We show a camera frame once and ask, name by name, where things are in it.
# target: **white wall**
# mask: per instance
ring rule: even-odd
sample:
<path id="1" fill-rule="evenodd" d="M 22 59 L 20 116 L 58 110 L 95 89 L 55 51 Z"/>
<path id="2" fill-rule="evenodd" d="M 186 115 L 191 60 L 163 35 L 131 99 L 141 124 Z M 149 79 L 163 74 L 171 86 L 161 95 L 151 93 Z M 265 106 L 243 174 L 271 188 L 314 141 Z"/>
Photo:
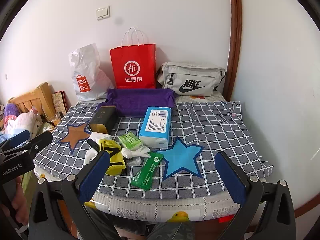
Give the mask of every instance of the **white wall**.
<path id="1" fill-rule="evenodd" d="M 97 21 L 95 10 L 106 5 L 111 17 Z M 101 66 L 113 79 L 109 50 L 131 26 L 156 43 L 158 66 L 165 61 L 227 66 L 230 0 L 29 0 L 0 42 L 0 101 L 47 81 L 76 103 L 68 53 L 95 42 Z"/>
<path id="2" fill-rule="evenodd" d="M 311 160 L 320 148 L 320 31 L 297 0 L 242 4 L 232 99 L 242 103 L 257 150 L 275 165 L 267 180 L 285 179 L 297 208 L 320 191 L 320 153 Z"/>
<path id="3" fill-rule="evenodd" d="M 314 209 L 296 218 L 296 231 L 297 240 L 305 238 L 310 229 L 314 226 L 315 222 L 320 215 L 320 205 L 317 205 Z"/>

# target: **light switch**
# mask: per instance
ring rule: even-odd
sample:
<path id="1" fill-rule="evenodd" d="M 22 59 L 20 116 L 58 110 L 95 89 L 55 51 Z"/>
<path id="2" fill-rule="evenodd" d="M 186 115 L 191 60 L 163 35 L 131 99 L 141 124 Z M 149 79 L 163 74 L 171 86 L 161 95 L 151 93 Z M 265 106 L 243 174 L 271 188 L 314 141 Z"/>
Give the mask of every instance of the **light switch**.
<path id="1" fill-rule="evenodd" d="M 97 9 L 97 20 L 102 20 L 110 17 L 110 6 Z"/>

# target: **blue tissue package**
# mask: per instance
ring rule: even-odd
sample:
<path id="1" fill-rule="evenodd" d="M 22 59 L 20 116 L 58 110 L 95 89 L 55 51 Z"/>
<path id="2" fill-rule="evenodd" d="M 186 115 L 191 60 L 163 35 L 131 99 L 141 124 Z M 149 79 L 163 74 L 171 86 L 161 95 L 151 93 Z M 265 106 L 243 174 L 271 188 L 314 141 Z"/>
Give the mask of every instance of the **blue tissue package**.
<path id="1" fill-rule="evenodd" d="M 167 149 L 170 123 L 171 108 L 149 106 L 139 132 L 139 139 L 147 147 Z"/>

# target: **yellow cloth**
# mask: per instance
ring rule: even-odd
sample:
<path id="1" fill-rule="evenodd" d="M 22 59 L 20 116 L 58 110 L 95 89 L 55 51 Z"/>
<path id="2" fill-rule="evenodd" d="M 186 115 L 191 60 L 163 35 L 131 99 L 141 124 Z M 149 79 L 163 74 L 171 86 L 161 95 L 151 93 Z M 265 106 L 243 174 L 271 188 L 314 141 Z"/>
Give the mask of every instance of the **yellow cloth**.
<path id="1" fill-rule="evenodd" d="M 121 174 L 122 170 L 125 169 L 125 162 L 123 160 L 123 156 L 121 154 L 121 147 L 117 142 L 114 140 L 106 140 L 106 139 L 100 139 L 99 140 L 99 150 L 107 151 L 109 154 L 113 153 L 113 151 L 108 150 L 108 148 L 117 148 L 118 153 L 111 156 L 110 158 L 110 166 L 106 172 L 107 175 L 119 175 Z"/>

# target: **gray waist bag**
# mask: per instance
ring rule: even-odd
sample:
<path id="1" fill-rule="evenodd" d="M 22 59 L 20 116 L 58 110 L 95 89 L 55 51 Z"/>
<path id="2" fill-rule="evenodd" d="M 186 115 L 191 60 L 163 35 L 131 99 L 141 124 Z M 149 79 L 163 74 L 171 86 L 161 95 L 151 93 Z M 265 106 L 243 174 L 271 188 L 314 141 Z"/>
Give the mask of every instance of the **gray waist bag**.
<path id="1" fill-rule="evenodd" d="M 186 63 L 165 62 L 158 82 L 181 96 L 209 97 L 221 83 L 226 71 L 214 64 L 199 66 Z"/>

